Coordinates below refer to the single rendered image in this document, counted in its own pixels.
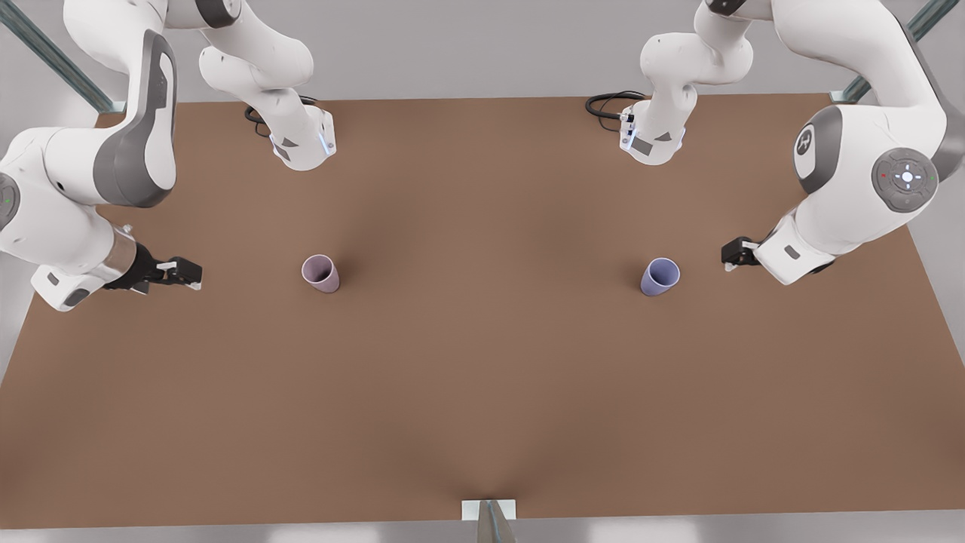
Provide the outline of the silver frame post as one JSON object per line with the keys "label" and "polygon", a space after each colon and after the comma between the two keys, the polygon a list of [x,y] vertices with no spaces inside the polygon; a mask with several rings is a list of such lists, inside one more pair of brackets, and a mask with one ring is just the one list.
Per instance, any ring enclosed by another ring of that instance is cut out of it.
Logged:
{"label": "silver frame post", "polygon": [[510,525],[516,512],[515,499],[461,502],[462,521],[476,521],[476,543],[518,543]]}
{"label": "silver frame post", "polygon": [[97,113],[124,113],[125,102],[111,100],[13,0],[0,0],[0,22]]}
{"label": "silver frame post", "polygon": [[857,78],[831,93],[835,103],[858,103],[872,96],[879,106],[910,107],[955,103],[965,99],[965,0],[914,1],[907,20],[872,1],[856,1],[845,9],[854,25],[844,44],[855,53],[834,53],[834,62]]}

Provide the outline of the purple cup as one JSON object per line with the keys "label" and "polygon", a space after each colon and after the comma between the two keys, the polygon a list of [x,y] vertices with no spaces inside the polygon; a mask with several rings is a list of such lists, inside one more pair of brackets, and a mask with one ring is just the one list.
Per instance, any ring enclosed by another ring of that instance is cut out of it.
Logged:
{"label": "purple cup", "polygon": [[680,279],[680,268],[671,259],[659,257],[652,260],[645,268],[640,281],[640,290],[646,296],[659,296],[673,286]]}

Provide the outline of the pink cup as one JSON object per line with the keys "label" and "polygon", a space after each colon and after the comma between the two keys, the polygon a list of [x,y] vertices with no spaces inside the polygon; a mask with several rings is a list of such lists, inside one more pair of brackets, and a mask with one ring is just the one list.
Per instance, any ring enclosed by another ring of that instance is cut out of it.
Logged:
{"label": "pink cup", "polygon": [[327,255],[316,254],[307,258],[301,265],[301,275],[317,291],[334,293],[340,288],[340,275]]}

